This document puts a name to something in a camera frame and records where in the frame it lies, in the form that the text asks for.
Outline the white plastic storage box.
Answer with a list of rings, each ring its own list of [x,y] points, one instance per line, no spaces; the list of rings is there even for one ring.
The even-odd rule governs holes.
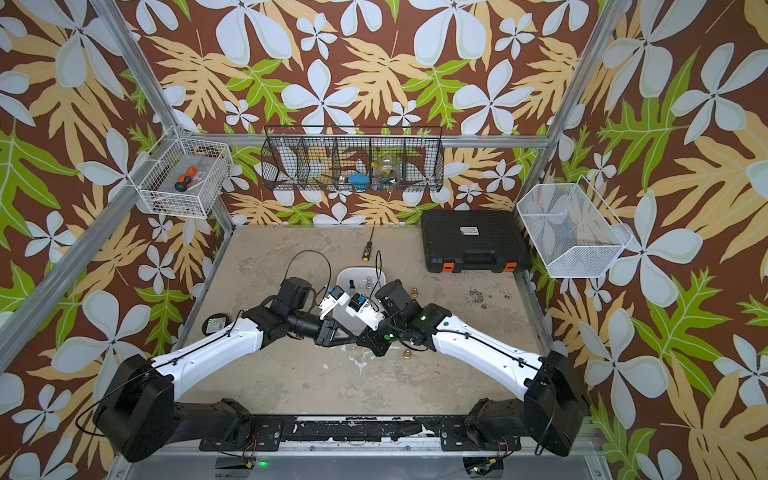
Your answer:
[[[342,270],[337,277],[337,285],[342,287],[351,299],[364,297],[365,309],[370,311],[368,317],[375,316],[376,322],[384,319],[384,309],[375,298],[375,293],[386,282],[385,274],[375,267],[350,267]],[[368,327],[363,320],[356,315],[350,315],[347,307],[337,305],[332,311],[333,318],[340,322],[353,334],[360,334]]]

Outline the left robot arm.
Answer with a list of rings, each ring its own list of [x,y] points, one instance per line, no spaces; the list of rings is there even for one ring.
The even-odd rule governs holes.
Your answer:
[[[216,447],[248,447],[254,440],[251,413],[231,399],[216,403],[183,403],[193,386],[234,361],[256,353],[286,336],[302,336],[324,347],[337,345],[340,328],[331,315],[337,306],[367,308],[366,297],[332,288],[319,314],[305,310],[311,285],[290,277],[275,295],[242,311],[222,330],[187,347],[151,360],[137,355],[115,373],[96,406],[94,425],[128,461],[148,458],[160,448],[188,440]]]

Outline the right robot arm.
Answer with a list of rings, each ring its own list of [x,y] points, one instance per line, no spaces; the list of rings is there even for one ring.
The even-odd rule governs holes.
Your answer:
[[[589,401],[565,355],[507,345],[442,306],[420,305],[398,280],[377,291],[373,300],[353,294],[345,310],[365,325],[358,345],[376,354],[384,354],[394,341],[421,346],[462,361],[511,392],[509,400],[478,400],[453,436],[464,436],[478,450],[502,454],[516,451],[518,441],[529,437],[538,452],[570,454]]]

